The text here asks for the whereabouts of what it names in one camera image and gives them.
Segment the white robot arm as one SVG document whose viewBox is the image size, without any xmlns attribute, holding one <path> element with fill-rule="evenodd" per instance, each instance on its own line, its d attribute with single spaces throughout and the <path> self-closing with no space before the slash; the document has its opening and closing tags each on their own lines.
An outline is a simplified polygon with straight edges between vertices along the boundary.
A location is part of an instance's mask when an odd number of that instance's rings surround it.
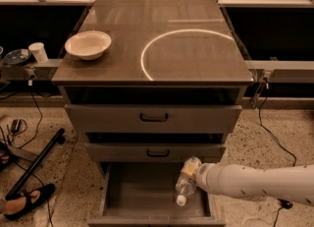
<svg viewBox="0 0 314 227">
<path fill-rule="evenodd" d="M 255 169 L 238 164 L 201 163 L 198 158 L 190 158 L 181 173 L 211 195 L 234 199 L 270 197 L 314 205 L 313 165 Z"/>
</svg>

